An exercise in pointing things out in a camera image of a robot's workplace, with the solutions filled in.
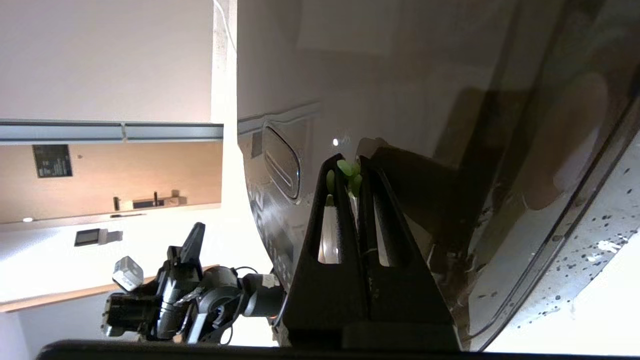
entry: black placard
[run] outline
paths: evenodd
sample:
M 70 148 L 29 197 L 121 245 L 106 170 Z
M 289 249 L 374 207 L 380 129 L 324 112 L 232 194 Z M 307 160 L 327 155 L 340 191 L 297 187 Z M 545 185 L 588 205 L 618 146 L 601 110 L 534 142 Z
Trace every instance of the black placard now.
M 74 246 L 85 246 L 97 244 L 100 235 L 100 229 L 82 230 L 76 232 L 76 242 Z
M 34 145 L 33 157 L 38 177 L 73 176 L 68 145 Z

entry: green object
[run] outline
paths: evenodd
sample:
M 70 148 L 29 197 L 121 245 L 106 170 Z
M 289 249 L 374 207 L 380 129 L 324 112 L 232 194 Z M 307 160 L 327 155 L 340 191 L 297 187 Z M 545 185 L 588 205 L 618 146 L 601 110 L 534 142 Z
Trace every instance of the green object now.
M 326 173 L 326 188 L 329 190 L 329 193 L 333 193 L 335 190 L 335 173 L 333 170 L 329 170 Z
M 360 196 L 360 186 L 362 185 L 362 175 L 358 174 L 349 180 L 349 187 L 354 197 Z
M 353 165 L 351 166 L 351 169 L 352 169 L 351 176 L 360 175 L 360 164 L 358 164 L 357 161 L 353 163 Z
M 340 168 L 340 171 L 347 177 L 351 177 L 353 174 L 353 169 L 346 160 L 338 160 L 338 168 Z

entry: beige wall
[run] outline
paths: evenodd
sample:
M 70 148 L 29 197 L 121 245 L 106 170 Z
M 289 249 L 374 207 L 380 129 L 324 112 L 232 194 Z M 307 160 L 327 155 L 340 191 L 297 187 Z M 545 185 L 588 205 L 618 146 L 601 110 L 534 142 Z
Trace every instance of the beige wall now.
M 0 119 L 208 122 L 211 0 L 0 1 Z
M 72 177 L 39 179 L 31 146 L 0 146 L 0 223 L 113 212 L 113 197 L 179 190 L 187 204 L 221 200 L 221 142 L 69 145 Z

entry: green grape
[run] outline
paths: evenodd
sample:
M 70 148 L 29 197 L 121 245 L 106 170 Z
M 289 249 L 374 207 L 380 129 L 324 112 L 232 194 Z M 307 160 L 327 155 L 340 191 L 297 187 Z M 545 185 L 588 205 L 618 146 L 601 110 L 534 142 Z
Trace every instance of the green grape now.
M 351 172 L 352 177 L 360 175 L 360 164 L 358 164 L 357 161 L 353 163 L 353 165 L 351 166 L 351 169 L 352 169 L 352 172 Z
M 340 168 L 342 173 L 347 177 L 350 177 L 353 174 L 353 169 L 346 160 L 338 160 L 338 168 Z
M 360 186 L 362 185 L 362 175 L 358 174 L 349 180 L 349 187 L 354 197 L 360 196 Z

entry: white cable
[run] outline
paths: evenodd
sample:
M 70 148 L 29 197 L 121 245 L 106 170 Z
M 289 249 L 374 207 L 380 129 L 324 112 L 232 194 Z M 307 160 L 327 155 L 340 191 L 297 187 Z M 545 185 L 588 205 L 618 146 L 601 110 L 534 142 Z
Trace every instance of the white cable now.
M 222 23 L 225 25 L 225 31 L 227 32 L 227 38 L 231 43 L 231 47 L 234 48 L 234 52 L 237 54 L 238 50 L 236 49 L 236 44 L 234 43 L 234 39 L 231 38 L 231 31 L 229 30 L 229 25 L 227 24 L 227 17 L 225 16 L 225 11 L 222 10 L 222 6 L 220 6 L 220 3 L 218 2 L 218 0 L 213 0 L 213 5 L 217 7 L 217 9 L 220 11 L 220 15 L 222 16 Z

